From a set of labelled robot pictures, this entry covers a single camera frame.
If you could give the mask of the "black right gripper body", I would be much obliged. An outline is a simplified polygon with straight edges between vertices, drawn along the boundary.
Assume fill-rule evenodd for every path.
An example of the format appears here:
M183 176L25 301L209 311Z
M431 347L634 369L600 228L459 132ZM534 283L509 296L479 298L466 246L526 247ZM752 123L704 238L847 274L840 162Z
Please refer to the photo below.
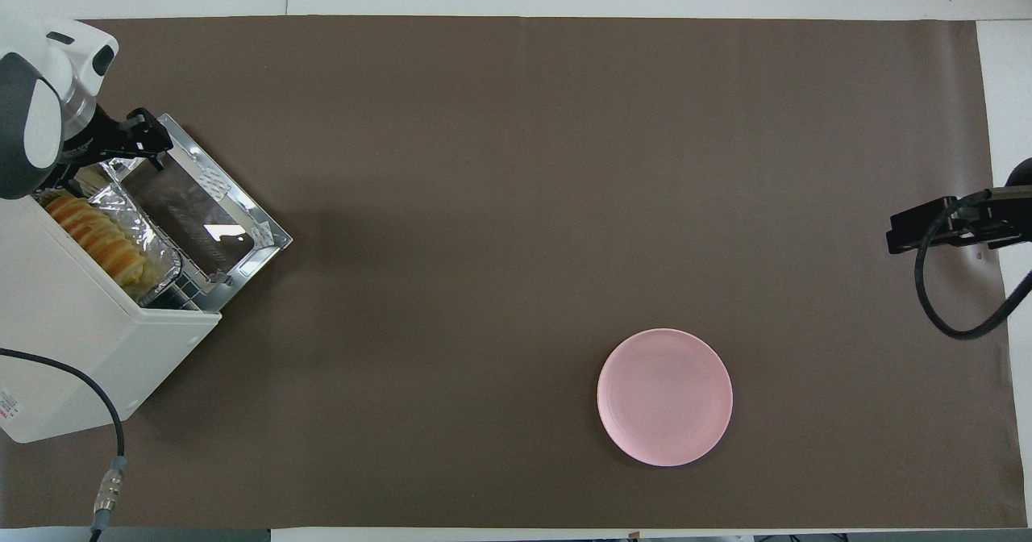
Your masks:
M1031 237L1031 189L991 188L961 198L936 198L893 215L889 223L889 254L918 249L929 229L930 247L999 249L1024 244Z

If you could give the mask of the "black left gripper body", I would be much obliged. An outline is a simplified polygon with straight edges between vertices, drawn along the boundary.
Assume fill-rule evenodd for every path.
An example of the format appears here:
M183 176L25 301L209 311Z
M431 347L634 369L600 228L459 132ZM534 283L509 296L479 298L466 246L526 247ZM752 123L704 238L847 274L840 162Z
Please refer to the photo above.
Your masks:
M94 111L80 133L63 144L63 165L82 168L111 157L146 157L139 146L143 141L137 137L140 130L146 130L144 111L130 111L120 120L106 111Z

